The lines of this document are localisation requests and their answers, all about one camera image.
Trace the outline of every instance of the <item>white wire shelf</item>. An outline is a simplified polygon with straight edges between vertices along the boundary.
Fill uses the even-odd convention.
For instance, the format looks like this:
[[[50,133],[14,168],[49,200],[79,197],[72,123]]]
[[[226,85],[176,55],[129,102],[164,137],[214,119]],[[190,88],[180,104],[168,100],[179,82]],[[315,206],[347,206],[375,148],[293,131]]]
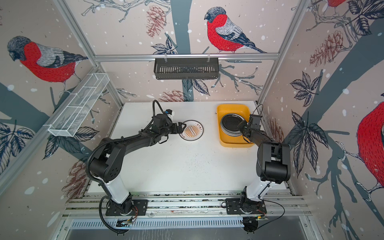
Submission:
[[[105,86],[109,83],[106,73],[88,75],[87,82],[74,94],[74,98],[49,127],[48,131],[54,136],[73,137],[89,111],[100,97]]]

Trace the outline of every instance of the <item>white table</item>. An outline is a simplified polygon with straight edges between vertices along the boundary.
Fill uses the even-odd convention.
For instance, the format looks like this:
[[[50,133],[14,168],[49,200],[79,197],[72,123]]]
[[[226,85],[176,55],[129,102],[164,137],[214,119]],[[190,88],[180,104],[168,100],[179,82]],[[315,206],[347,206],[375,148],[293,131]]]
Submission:
[[[130,192],[146,194],[228,193],[249,185],[256,174],[257,146],[226,148],[220,145],[216,108],[244,104],[253,112],[253,101],[160,103],[175,111],[173,122],[197,120],[204,133],[196,141],[169,135],[164,144],[138,149],[124,157],[121,177]],[[156,105],[156,114],[160,113]],[[125,103],[111,138],[137,134],[151,120],[152,103]],[[285,189],[284,183],[273,189]],[[102,193],[92,182],[88,193]]]

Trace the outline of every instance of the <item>white plate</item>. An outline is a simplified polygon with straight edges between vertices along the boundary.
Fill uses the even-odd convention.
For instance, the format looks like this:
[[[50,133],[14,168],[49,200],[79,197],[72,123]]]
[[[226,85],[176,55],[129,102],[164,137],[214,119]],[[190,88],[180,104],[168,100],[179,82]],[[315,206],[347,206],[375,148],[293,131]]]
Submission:
[[[188,120],[184,122],[187,126],[184,132],[180,133],[180,136],[187,141],[195,141],[199,139],[204,132],[203,125],[195,120]]]

